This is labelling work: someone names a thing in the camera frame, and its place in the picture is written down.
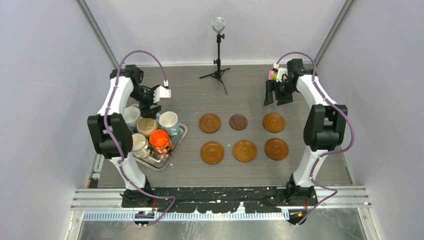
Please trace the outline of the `white mug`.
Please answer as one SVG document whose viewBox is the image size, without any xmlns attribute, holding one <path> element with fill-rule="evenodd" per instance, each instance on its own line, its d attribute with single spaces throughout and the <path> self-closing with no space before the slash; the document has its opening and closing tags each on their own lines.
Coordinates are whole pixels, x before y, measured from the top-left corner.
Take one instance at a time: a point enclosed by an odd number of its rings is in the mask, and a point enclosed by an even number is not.
<svg viewBox="0 0 424 240">
<path fill-rule="evenodd" d="M 137 123 L 141 117 L 139 108 L 135 106 L 126 107 L 122 115 L 129 130 L 136 133 Z"/>
</svg>

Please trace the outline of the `light blue mug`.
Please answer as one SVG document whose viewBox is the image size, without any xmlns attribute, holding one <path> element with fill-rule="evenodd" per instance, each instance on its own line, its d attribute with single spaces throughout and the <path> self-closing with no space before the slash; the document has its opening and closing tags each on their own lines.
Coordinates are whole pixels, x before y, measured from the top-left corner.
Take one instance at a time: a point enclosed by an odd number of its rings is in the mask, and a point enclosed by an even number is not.
<svg viewBox="0 0 424 240">
<path fill-rule="evenodd" d="M 161 129 L 165 130 L 169 136 L 175 136 L 180 130 L 180 122 L 177 114 L 173 111 L 157 113 L 156 118 Z"/>
</svg>

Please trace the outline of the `brown wooden coaster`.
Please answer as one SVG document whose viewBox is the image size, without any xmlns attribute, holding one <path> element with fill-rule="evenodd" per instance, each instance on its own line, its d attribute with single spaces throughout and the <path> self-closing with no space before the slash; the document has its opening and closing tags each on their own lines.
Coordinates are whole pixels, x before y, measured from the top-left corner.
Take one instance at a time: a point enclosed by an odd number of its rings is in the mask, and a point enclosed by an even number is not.
<svg viewBox="0 0 424 240">
<path fill-rule="evenodd" d="M 264 151 L 270 159 L 281 161 L 289 155 L 289 145 L 281 138 L 271 138 L 265 143 Z"/>
<path fill-rule="evenodd" d="M 206 142 L 200 149 L 201 159 L 209 165 L 220 163 L 224 156 L 225 150 L 223 146 L 216 141 Z"/>
<path fill-rule="evenodd" d="M 237 141 L 233 146 L 234 157 L 242 163 L 249 163 L 253 161 L 257 156 L 256 145 L 247 139 Z"/>
<path fill-rule="evenodd" d="M 285 129 L 286 121 L 280 114 L 271 112 L 263 117 L 262 125 L 270 133 L 280 133 Z"/>
<path fill-rule="evenodd" d="M 213 134 L 221 128 L 221 119 L 214 113 L 206 113 L 200 117 L 198 126 L 202 132 Z"/>
</svg>

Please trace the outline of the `dark walnut coaster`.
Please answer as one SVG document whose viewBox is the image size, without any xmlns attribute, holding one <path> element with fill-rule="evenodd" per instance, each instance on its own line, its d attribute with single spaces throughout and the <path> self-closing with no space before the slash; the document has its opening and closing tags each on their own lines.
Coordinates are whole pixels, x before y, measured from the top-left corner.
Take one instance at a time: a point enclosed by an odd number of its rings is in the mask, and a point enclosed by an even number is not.
<svg viewBox="0 0 424 240">
<path fill-rule="evenodd" d="M 234 114 L 229 118 L 229 125 L 232 129 L 241 131 L 247 127 L 248 120 L 242 114 Z"/>
</svg>

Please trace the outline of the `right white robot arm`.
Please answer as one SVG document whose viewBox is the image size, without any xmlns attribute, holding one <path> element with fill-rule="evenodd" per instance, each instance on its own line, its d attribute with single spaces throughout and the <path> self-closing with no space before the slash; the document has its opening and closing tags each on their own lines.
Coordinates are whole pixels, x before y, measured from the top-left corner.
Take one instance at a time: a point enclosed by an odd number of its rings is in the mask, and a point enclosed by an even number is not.
<svg viewBox="0 0 424 240">
<path fill-rule="evenodd" d="M 314 179 L 329 152 L 342 144 L 348 108 L 337 104 L 323 89 L 313 69 L 304 67 L 301 58 L 287 62 L 286 67 L 275 63 L 265 82 L 264 106 L 284 105 L 293 101 L 293 93 L 300 93 L 310 111 L 303 129 L 305 151 L 297 170 L 286 184 L 285 198 L 291 205 L 299 205 L 312 197 Z"/>
</svg>

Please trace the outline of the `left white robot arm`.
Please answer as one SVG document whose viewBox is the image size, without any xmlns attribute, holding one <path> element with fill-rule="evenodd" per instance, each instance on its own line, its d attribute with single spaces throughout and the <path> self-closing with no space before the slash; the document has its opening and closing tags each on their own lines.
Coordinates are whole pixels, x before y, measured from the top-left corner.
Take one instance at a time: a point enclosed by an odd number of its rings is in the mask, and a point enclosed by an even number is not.
<svg viewBox="0 0 424 240">
<path fill-rule="evenodd" d="M 162 107 L 155 100 L 158 88 L 141 85 L 144 72 L 134 64 L 113 70 L 106 100 L 96 115 L 90 115 L 87 126 L 97 154 L 109 160 L 125 183 L 124 201 L 148 207 L 153 202 L 150 183 L 132 155 L 133 133 L 124 119 L 129 98 L 138 102 L 136 116 L 155 119 Z"/>
</svg>

